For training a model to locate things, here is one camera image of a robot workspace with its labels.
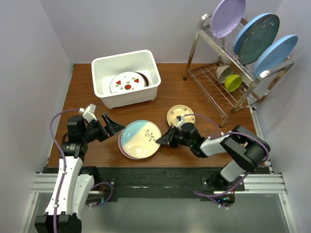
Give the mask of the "red rimmed beige plate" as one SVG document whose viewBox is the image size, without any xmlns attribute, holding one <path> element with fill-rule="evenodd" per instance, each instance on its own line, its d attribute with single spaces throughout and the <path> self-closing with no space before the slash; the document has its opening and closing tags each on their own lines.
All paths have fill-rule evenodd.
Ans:
<svg viewBox="0 0 311 233">
<path fill-rule="evenodd" d="M 144 74 L 142 74 L 142 73 L 140 73 L 140 72 L 137 72 L 137 74 L 139 74 L 139 75 L 144 79 L 145 87 L 149 86 L 149 80 L 148 80 L 148 78 L 147 78 Z"/>
</svg>

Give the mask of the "blue cream leaf plate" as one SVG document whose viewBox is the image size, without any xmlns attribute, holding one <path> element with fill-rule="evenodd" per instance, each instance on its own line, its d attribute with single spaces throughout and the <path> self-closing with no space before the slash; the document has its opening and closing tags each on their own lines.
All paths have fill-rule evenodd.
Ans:
<svg viewBox="0 0 311 233">
<path fill-rule="evenodd" d="M 131 157 L 145 159 L 160 148 L 156 140 L 161 137 L 157 125 L 147 120 L 137 120 L 125 127 L 121 136 L 123 150 Z"/>
</svg>

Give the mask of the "watermelon pattern white plate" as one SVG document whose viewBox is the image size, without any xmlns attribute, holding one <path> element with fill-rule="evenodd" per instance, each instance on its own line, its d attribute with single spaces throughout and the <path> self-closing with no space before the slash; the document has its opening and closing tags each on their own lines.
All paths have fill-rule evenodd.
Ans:
<svg viewBox="0 0 311 233">
<path fill-rule="evenodd" d="M 123 72 L 115 76 L 110 83 L 110 92 L 120 94 L 145 87 L 144 79 L 137 72 Z"/>
</svg>

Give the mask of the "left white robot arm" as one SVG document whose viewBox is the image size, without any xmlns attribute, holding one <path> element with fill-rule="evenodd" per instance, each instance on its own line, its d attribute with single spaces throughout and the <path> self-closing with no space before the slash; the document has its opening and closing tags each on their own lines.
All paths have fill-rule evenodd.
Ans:
<svg viewBox="0 0 311 233">
<path fill-rule="evenodd" d="M 106 114 L 102 126 L 93 112 L 81 109 L 79 115 L 67 120 L 67 133 L 60 151 L 59 169 L 51 200 L 42 216 L 36 216 L 35 228 L 39 233 L 80 233 L 80 211 L 85 205 L 90 190 L 98 189 L 100 181 L 96 167 L 82 173 L 81 168 L 88 143 L 100 142 L 114 136 L 125 127 L 111 120 Z"/>
</svg>

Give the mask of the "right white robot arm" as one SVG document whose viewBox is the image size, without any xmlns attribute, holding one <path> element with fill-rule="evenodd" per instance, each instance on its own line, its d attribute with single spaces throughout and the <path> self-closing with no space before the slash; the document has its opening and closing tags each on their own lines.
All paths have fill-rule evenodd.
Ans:
<svg viewBox="0 0 311 233">
<path fill-rule="evenodd" d="M 204 138 L 193 123 L 171 126 L 156 143 L 177 148 L 186 146 L 198 158 L 208 158 L 215 154 L 227 153 L 231 162 L 219 173 L 205 180 L 209 187 L 227 191 L 242 174 L 253 172 L 265 162 L 271 151 L 270 146 L 245 127 L 238 125 L 233 130 L 215 138 Z"/>
</svg>

